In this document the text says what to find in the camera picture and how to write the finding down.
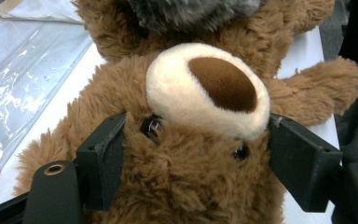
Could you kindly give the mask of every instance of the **white table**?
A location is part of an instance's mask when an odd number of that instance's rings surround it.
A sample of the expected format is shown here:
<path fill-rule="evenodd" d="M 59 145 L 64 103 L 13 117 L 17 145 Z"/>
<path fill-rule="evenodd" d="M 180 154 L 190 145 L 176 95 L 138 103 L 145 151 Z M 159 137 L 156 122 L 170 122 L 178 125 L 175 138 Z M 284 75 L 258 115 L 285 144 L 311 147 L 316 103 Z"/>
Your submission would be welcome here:
<path fill-rule="evenodd" d="M 304 69 L 324 60 L 322 43 L 319 29 L 296 37 L 288 56 L 282 62 L 282 69 L 279 77 L 288 77 L 295 73 L 296 68 Z M 72 102 L 78 96 L 79 91 L 88 84 L 89 78 L 94 73 L 95 65 L 103 63 L 103 59 L 97 52 L 95 45 L 92 45 L 82 60 L 76 66 L 72 74 L 63 83 L 60 90 L 51 100 L 50 104 L 40 116 L 33 128 L 28 132 L 14 155 L 7 162 L 0 174 L 0 203 L 12 198 L 11 192 L 16 184 L 18 165 L 16 154 L 27 147 L 29 142 L 38 139 L 41 133 L 48 128 L 53 130 L 59 120 L 66 115 L 66 105 Z M 328 120 L 324 125 L 311 128 L 319 134 L 324 140 L 335 147 L 338 147 L 336 126 L 333 119 Z M 290 194 L 286 194 L 284 213 L 284 223 L 303 223 L 303 224 L 324 224 L 331 223 L 330 217 L 333 211 L 333 205 L 329 204 L 327 212 L 321 214 L 309 214 L 301 211 Z"/>

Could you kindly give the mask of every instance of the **gray fur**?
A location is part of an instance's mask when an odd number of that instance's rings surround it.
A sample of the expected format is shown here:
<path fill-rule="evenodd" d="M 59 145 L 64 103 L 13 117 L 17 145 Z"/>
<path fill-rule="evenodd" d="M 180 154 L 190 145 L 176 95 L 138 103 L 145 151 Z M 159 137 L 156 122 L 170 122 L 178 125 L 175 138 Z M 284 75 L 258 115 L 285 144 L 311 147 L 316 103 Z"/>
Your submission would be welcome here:
<path fill-rule="evenodd" d="M 128 0 L 140 25 L 159 33 L 169 30 L 215 31 L 237 16 L 247 17 L 264 0 Z"/>

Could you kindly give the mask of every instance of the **brown nose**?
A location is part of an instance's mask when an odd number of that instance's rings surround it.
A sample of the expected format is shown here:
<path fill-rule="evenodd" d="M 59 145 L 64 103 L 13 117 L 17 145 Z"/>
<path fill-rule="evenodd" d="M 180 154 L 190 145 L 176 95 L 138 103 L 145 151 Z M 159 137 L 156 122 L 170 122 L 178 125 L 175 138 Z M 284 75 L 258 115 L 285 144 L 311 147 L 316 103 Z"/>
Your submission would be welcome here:
<path fill-rule="evenodd" d="M 234 64 L 218 58 L 202 57 L 190 60 L 188 67 L 216 106 L 235 112 L 249 113 L 255 110 L 255 86 Z"/>

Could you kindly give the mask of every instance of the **black button eye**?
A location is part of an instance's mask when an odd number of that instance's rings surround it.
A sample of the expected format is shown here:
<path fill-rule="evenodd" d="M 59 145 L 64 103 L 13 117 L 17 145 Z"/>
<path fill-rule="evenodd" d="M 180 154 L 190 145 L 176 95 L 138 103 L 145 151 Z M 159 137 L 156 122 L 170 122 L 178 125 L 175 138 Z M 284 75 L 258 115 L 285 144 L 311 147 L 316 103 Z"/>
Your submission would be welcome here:
<path fill-rule="evenodd" d="M 161 128 L 161 122 L 159 120 L 160 117 L 157 115 L 153 115 L 152 117 L 145 119 L 141 126 L 141 132 L 149 138 L 157 138 L 155 130 Z"/>
<path fill-rule="evenodd" d="M 233 155 L 234 159 L 243 161 L 249 156 L 249 148 L 245 144 L 243 144 L 240 148 L 234 151 Z"/>

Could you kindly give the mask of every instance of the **brown fur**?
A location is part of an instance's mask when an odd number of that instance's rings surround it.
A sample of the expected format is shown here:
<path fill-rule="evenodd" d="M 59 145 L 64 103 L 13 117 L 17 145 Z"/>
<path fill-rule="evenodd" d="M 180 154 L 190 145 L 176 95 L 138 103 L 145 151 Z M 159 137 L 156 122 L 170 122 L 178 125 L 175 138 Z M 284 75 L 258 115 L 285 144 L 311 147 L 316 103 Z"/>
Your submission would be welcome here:
<path fill-rule="evenodd" d="M 162 50 L 204 42 L 243 59 L 266 84 L 271 112 L 310 126 L 342 113 L 358 95 L 358 67 L 348 60 L 319 63 L 276 79 L 293 36 L 331 12 L 333 0 L 268 0 L 252 17 L 216 33 L 158 35 L 141 29 L 126 0 L 78 0 L 79 14 L 108 63 L 68 105 L 54 132 L 41 135 L 21 154 L 16 193 L 30 189 L 34 171 L 72 160 L 79 145 L 108 116 L 127 112 L 121 185 L 108 213 L 93 223 L 280 223 L 283 187 L 269 169 L 269 132 L 247 144 L 250 156 L 232 153 L 242 142 L 214 130 L 163 119 L 158 141 L 139 130 L 153 114 L 145 74 Z"/>
<path fill-rule="evenodd" d="M 236 112 L 255 110 L 255 86 L 234 64 L 215 58 L 196 58 L 188 62 L 188 67 L 216 106 Z"/>

